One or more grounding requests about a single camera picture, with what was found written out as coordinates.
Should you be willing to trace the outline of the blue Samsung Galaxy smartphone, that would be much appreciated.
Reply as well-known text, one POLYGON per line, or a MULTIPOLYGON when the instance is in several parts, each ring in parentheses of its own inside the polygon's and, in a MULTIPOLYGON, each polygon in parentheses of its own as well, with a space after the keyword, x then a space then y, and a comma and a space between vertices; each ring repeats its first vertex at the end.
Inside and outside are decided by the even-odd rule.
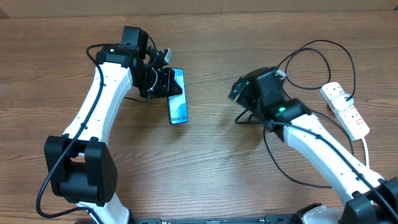
POLYGON ((171 71, 174 72, 174 80, 181 87, 182 94, 167 98, 169 107, 169 123, 186 123, 188 121, 188 110, 183 70, 181 68, 172 68, 171 71))

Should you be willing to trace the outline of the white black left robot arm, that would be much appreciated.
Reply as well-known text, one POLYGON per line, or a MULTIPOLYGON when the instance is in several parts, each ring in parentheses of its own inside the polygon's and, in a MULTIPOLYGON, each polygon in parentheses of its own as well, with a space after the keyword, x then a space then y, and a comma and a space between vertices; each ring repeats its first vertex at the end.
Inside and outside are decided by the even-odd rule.
POLYGON ((131 211, 116 194, 118 170, 108 149, 111 128, 132 87, 139 90, 141 103, 165 98, 170 124, 187 122, 183 70, 170 66, 170 49, 157 49, 138 27, 126 26, 119 43, 96 48, 91 56, 95 76, 79 112, 61 136, 45 142, 49 172, 43 186, 95 223, 132 223, 131 211))

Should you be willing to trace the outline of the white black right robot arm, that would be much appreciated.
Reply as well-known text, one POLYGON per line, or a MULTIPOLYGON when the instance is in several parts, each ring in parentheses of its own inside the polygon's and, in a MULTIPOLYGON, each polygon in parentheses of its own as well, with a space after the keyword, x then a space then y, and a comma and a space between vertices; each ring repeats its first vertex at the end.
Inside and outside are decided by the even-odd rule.
POLYGON ((316 168, 338 195, 342 209, 313 203, 291 216, 291 223, 397 223, 397 179, 386 180, 345 149, 300 100, 286 100, 286 74, 263 67, 239 78, 229 98, 258 118, 316 168))

